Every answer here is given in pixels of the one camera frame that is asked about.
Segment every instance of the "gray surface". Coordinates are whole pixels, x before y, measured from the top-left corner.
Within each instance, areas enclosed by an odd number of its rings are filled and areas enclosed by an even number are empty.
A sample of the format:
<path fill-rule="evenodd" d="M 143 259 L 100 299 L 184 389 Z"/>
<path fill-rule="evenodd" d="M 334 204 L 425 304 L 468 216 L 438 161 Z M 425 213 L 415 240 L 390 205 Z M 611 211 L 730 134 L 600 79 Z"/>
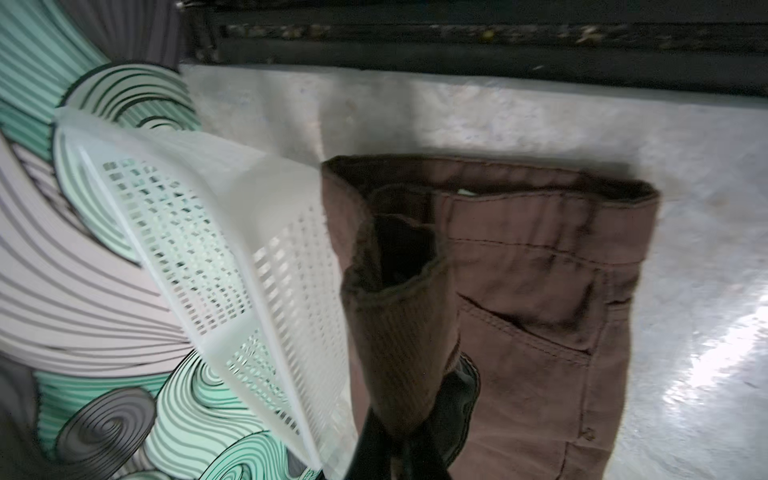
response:
<path fill-rule="evenodd" d="M 605 478 L 768 478 L 768 109 L 536 81 L 183 66 L 207 131 L 337 154 L 526 155 L 654 183 L 627 407 Z"/>

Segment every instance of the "pants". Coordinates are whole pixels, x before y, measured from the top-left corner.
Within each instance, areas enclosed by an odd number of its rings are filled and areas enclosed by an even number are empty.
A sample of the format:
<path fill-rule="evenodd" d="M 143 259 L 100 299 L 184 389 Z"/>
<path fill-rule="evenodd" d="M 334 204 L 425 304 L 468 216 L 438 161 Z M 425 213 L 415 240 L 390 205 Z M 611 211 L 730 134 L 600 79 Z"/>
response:
<path fill-rule="evenodd" d="M 395 214 L 445 239 L 445 321 L 458 322 L 481 382 L 453 478 L 601 478 L 659 203 L 651 185 L 498 161 L 337 157 L 323 165 L 323 203 L 343 270 L 370 217 Z M 350 362 L 359 422 L 370 388 L 354 352 Z"/>

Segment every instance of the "pocket stitching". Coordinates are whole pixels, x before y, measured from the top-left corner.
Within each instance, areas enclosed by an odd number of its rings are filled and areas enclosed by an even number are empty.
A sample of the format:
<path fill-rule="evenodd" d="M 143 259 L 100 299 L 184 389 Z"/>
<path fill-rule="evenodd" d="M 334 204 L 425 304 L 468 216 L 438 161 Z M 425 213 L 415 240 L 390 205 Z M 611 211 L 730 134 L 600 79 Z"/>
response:
<path fill-rule="evenodd" d="M 460 302 L 459 304 L 460 310 L 463 310 L 468 315 L 471 315 L 476 319 L 479 319 L 487 323 L 488 325 L 496 328 L 502 333 L 506 333 L 509 336 L 514 336 L 516 339 L 519 339 L 526 346 L 529 346 L 532 349 L 535 349 L 542 353 L 546 353 L 550 356 L 553 356 L 565 362 L 573 363 L 574 365 L 578 365 L 578 366 L 589 365 L 589 355 L 587 355 L 586 353 L 582 354 L 583 356 L 579 356 L 579 354 L 576 352 L 563 352 L 563 351 L 553 352 L 551 351 L 550 347 L 545 346 L 543 344 L 537 344 L 537 342 L 534 339 L 527 338 L 527 336 L 525 335 L 525 332 L 521 332 L 517 329 L 510 327 L 509 325 L 502 323 L 502 320 L 497 319 L 492 314 L 485 312 L 484 310 L 479 309 L 478 307 L 472 305 L 466 299 L 459 297 L 459 302 Z"/>

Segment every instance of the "laundry basket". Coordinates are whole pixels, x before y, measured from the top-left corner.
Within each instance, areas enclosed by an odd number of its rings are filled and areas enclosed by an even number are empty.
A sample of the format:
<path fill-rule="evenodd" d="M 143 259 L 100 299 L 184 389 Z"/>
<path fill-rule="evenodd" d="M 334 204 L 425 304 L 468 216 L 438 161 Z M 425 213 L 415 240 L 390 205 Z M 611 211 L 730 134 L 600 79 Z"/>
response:
<path fill-rule="evenodd" d="M 356 433 L 318 171 L 201 132 L 57 119 L 200 356 L 295 455 L 340 477 Z"/>

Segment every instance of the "garment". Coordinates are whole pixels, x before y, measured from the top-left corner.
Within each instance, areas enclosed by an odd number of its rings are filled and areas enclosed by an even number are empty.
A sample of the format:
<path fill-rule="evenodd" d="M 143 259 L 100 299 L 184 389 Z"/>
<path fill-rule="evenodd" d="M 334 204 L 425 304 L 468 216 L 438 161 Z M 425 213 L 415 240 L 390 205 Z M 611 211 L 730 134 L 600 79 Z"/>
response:
<path fill-rule="evenodd" d="M 435 245 L 445 242 L 432 267 L 409 280 L 422 288 L 420 309 L 389 315 L 409 325 L 419 312 L 442 312 L 430 320 L 443 332 L 430 339 L 436 359 L 450 362 L 460 337 L 479 371 L 480 395 L 453 478 L 602 476 L 624 405 L 632 294 L 659 203 L 651 185 L 501 161 L 336 157 L 323 165 L 323 203 L 345 281 L 366 270 L 360 246 L 378 218 L 407 219 L 413 229 L 434 231 Z M 448 287 L 430 277 L 442 265 Z M 343 300 L 349 295 L 343 289 Z M 381 375 L 388 367 L 366 358 L 361 338 L 353 335 L 350 360 L 358 422 L 369 396 L 374 411 L 402 397 L 388 390 Z M 392 348 L 376 361 L 408 358 L 414 345 Z M 432 365 L 419 381 L 432 388 L 437 372 Z M 429 388 L 422 394 L 431 395 Z M 392 428 L 411 428 L 419 418 Z"/>

